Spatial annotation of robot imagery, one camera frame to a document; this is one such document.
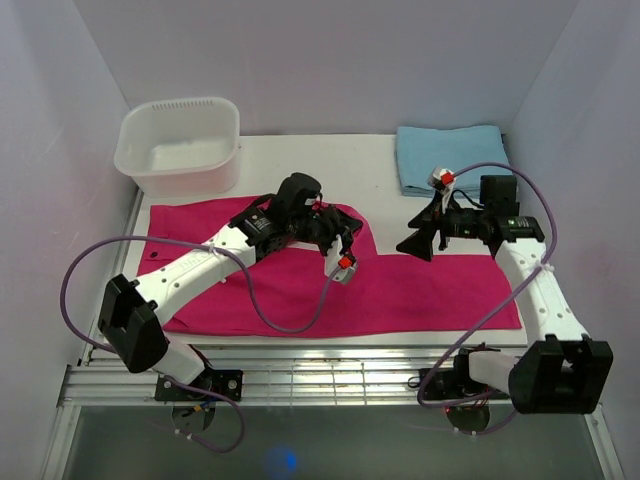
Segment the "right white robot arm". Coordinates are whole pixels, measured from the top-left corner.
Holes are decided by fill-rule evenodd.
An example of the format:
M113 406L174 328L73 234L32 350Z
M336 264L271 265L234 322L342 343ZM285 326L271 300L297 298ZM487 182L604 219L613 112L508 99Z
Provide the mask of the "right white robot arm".
M485 392L507 395L521 414L589 414L596 409L613 352L594 340L572 313L549 263L551 249L538 221L523 216L513 175L484 175L480 203L461 206L454 198L455 174L436 168L428 183L435 194L409 223L413 234L398 244L401 253L430 261L452 238L488 247L512 288L510 302L520 314L527 349L512 356L479 345L456 347L445 376L458 398Z

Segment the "pink trousers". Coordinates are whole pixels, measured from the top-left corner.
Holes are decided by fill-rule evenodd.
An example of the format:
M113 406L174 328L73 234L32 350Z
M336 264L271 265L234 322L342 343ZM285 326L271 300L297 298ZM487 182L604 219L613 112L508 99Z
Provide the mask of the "pink trousers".
M203 243L257 197L237 197L150 209L148 235ZM366 219L353 252L359 267L347 284L331 282L317 322L303 338L337 338L418 331L466 331L511 293L490 255L441 255L424 262L408 255L380 255ZM138 275L159 269L186 252L147 243ZM316 311L326 277L317 250L286 248L249 269L266 316L284 328L300 328ZM251 303L244 275L233 274L175 314L165 330L208 336L280 336Z

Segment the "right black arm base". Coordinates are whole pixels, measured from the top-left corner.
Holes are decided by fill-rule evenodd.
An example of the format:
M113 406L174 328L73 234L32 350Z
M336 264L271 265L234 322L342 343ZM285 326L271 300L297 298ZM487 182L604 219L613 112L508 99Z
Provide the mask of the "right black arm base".
M478 382L459 380L453 369L439 370L426 386L424 399L427 401L445 401L468 398L490 392L490 399L508 399L508 395Z

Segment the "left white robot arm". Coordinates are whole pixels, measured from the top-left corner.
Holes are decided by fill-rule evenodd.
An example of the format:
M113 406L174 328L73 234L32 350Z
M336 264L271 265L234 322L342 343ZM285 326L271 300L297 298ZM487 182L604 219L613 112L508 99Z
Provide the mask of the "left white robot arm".
M362 227L360 219L323 202L317 180L293 173L205 242L183 242L186 253L167 265L133 280L110 279L99 331L129 372L168 376L188 398L201 399L211 390L213 369L197 349L170 340L164 325L206 290L295 242L316 246L326 280L345 284L357 268L352 245Z

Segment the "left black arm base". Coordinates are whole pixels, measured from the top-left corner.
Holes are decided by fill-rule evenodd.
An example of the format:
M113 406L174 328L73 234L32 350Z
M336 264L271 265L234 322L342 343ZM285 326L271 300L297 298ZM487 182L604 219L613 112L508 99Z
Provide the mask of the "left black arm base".
M190 384L190 387L208 390L233 401L240 401L243 380L244 372L242 370L207 370ZM159 377L156 382L154 399L160 402L202 402L211 400L211 397L186 390L164 377Z

